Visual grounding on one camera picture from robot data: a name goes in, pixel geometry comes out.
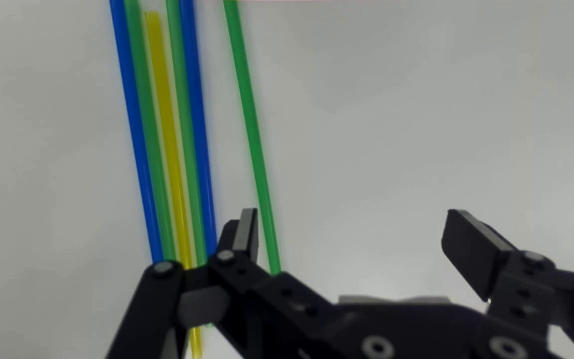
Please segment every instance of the yellow straw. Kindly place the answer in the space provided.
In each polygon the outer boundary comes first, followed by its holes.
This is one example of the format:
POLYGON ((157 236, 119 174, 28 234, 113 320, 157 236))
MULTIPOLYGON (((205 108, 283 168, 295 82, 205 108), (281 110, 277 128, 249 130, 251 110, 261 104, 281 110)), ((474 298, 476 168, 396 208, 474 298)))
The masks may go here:
MULTIPOLYGON (((155 102, 159 108, 159 126, 161 126, 161 150, 165 158, 165 170, 167 170, 167 186, 171 196, 171 208, 173 208, 173 228, 175 228, 175 252, 177 260, 185 268, 193 268, 193 256, 191 256, 191 244, 189 244, 189 220, 185 210, 185 176, 181 166, 181 150, 177 142, 175 132, 175 120, 173 120, 173 102, 171 102, 171 90, 169 90, 169 68, 165 58, 165 43, 163 43, 163 25, 161 17, 157 13, 143 13, 145 23, 145 39, 147 39, 147 51, 149 51, 149 62, 153 72, 153 86, 155 86, 155 102)), ((199 330, 189 332, 189 344, 191 344, 191 358, 199 359, 203 358, 203 344, 199 330)))

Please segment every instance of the blue straw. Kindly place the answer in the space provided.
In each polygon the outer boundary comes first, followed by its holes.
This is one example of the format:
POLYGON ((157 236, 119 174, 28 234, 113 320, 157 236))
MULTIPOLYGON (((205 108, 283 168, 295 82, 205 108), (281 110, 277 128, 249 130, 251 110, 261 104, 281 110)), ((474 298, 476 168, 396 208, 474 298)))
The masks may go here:
POLYGON ((135 78, 133 78, 133 62, 131 62, 131 51, 129 51, 129 33, 127 33, 123 0, 109 0, 109 11, 111 11, 111 23, 113 23, 115 51, 119 55, 119 68, 121 68, 121 78, 123 78, 123 98, 125 98, 125 108, 127 108, 135 172, 137 172, 139 190, 141 190, 141 206, 143 206, 143 216, 145 216, 149 254, 151 254, 151 262, 155 264, 163 260, 163 248, 159 240, 159 228, 155 222, 151 180, 149 180, 147 154, 145 154, 145 138, 143 138, 143 128, 141 128, 141 110, 139 110, 137 88, 135 88, 135 78))
POLYGON ((203 108, 203 86, 201 86, 201 62, 199 45, 195 35, 195 9, 193 0, 181 0, 181 29, 183 29, 183 49, 185 49, 185 70, 187 70, 187 92, 193 124, 195 158, 199 172, 201 190, 201 210, 203 210, 203 232, 207 256, 215 252, 215 216, 213 216, 213 194, 211 194, 211 170, 209 170, 209 150, 207 150, 207 126, 203 108))

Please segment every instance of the gray background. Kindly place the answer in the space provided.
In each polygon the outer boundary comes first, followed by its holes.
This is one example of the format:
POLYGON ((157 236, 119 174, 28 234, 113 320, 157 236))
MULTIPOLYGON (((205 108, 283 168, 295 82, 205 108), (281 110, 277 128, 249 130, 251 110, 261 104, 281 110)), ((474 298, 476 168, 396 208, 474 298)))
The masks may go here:
MULTIPOLYGON (((255 196, 221 3, 197 3, 223 224, 255 196)), ((574 270, 574 3, 243 17, 285 270, 480 310, 438 248, 448 208, 574 270)), ((0 358, 101 358, 147 260, 107 3, 0 0, 0 358)))

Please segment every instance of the green straw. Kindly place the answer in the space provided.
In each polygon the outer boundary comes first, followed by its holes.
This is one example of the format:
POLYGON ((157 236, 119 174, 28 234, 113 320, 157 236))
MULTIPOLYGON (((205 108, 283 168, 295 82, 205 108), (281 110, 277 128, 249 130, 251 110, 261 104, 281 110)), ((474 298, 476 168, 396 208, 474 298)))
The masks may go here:
POLYGON ((183 51, 183 29, 179 19, 179 0, 165 0, 167 5, 167 33, 171 45, 171 62, 173 62, 173 82, 177 96, 177 112, 181 122, 181 142, 189 190, 189 210, 191 210, 191 228, 193 228, 193 248, 197 266, 207 262, 205 236, 203 236, 203 212, 201 212, 201 192, 195 164, 195 144, 193 144, 193 124, 187 98, 187 76, 185 76, 185 51, 183 51))
POLYGON ((145 45, 143 45, 139 0, 125 0, 125 17, 127 17, 127 31, 129 31, 129 45, 131 45, 131 58, 133 58, 133 74, 135 74, 135 84, 139 90, 147 164, 149 164, 149 174, 151 174, 155 218, 157 218, 159 232, 161 232, 163 258, 175 260, 167 190, 165 190, 165 178, 163 178, 163 160, 159 152, 159 134, 155 126, 149 66, 147 66, 145 45))
POLYGON ((261 210, 263 234, 265 234, 265 244, 267 244, 269 272, 279 274, 281 272, 279 244, 275 238, 267 168, 265 168, 259 120, 257 120, 257 112, 255 112, 255 100, 253 100, 253 88, 251 88, 251 76, 249 76, 249 64, 247 64, 247 53, 245 53, 239 3, 237 0, 223 0, 223 3, 225 3, 225 17, 227 17, 235 74, 239 80, 239 94, 241 94, 241 104, 243 104, 243 118, 245 118, 245 128, 247 128, 247 142, 249 142, 249 152, 251 152, 255 190, 259 196, 259 210, 261 210))

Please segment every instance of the drinking straw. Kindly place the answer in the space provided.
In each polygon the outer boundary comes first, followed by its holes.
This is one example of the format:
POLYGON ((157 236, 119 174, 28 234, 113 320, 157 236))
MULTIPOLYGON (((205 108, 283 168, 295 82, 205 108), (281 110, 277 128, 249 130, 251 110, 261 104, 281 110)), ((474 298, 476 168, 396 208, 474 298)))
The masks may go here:
POLYGON ((187 74, 185 74, 185 51, 183 51, 183 29, 179 19, 179 0, 167 0, 167 33, 173 64, 173 82, 175 82, 175 104, 181 126, 181 144, 185 156, 185 174, 187 174, 187 192, 191 208, 191 230, 193 230, 193 248, 197 266, 207 262, 205 254, 205 232, 203 232, 203 214, 201 214, 201 190, 195 164, 195 142, 193 142, 193 124, 187 98, 187 74))
MULTIPOLYGON (((167 58, 165 58, 165 41, 163 41, 163 25, 161 17, 157 13, 143 13, 145 23, 145 39, 149 49, 149 62, 151 62, 151 76, 155 84, 155 100, 159 108, 159 126, 163 134, 163 146, 165 152, 163 160, 167 166, 167 182, 169 182, 169 196, 171 196, 171 212, 173 212, 173 224, 175 224, 175 248, 177 258, 185 268, 193 268, 193 256, 189 246, 189 228, 187 228, 187 212, 185 212, 185 184, 181 174, 181 158, 179 158, 179 146, 173 126, 173 104, 171 104, 171 90, 169 90, 169 70, 167 70, 167 58)), ((201 336, 197 330, 189 332, 191 342, 191 354, 193 358, 201 358, 203 346, 201 336)))
POLYGON ((127 31, 129 31, 129 45, 131 45, 131 60, 137 84, 137 98, 141 108, 141 124, 145 134, 145 150, 147 150, 147 164, 153 188, 153 202, 155 202, 155 216, 159 224, 161 244, 163 244, 163 258, 173 260, 173 238, 171 238, 171 222, 167 210, 167 190, 163 178, 163 160, 159 152, 159 134, 155 128, 155 112, 151 100, 151 84, 149 84, 149 66, 145 58, 143 47, 143 25, 141 25, 141 7, 139 0, 125 0, 125 17, 127 17, 127 31))
POLYGON ((191 122, 193 122, 195 160, 197 160, 197 172, 199 172, 201 210, 203 210, 203 234, 205 234, 207 256, 211 256, 217 246, 217 234, 215 234, 215 216, 213 216, 209 146, 207 146, 201 62, 199 62, 199 45, 197 45, 197 35, 195 35, 193 0, 181 0, 179 19, 181 19, 181 29, 183 29, 181 37, 183 37, 183 47, 185 47, 189 110, 191 110, 191 122))
POLYGON ((239 82, 239 96, 241 96, 241 106, 243 106, 243 118, 245 118, 245 128, 247 128, 247 144, 249 144, 249 152, 251 152, 255 190, 257 190, 257 198, 259 198, 269 272, 279 274, 281 272, 279 244, 275 238, 267 168, 265 168, 261 130, 259 130, 255 100, 253 100, 253 88, 251 88, 251 76, 249 76, 249 64, 247 64, 247 51, 245 51, 243 27, 241 27, 239 3, 237 0, 223 0, 223 3, 225 3, 225 19, 227 19, 227 29, 229 29, 231 57, 233 57, 233 64, 235 64, 235 74, 237 74, 237 82, 239 82))
POLYGON ((139 192, 141 192, 141 206, 143 206, 143 218, 145 218, 145 230, 147 230, 147 242, 149 242, 149 256, 151 256, 151 262, 155 264, 155 262, 163 260, 163 248, 161 248, 161 238, 159 238, 159 226, 155 220, 151 180, 149 180, 149 172, 147 172, 145 138, 143 138, 141 110, 139 110, 135 78, 133 78, 133 64, 131 64, 131 51, 129 51, 129 35, 127 35, 123 0, 109 0, 109 11, 111 11, 111 23, 113 23, 115 51, 117 51, 119 70, 121 70, 121 80, 123 80, 123 98, 125 98, 129 134, 131 134, 135 174, 137 174, 139 192))

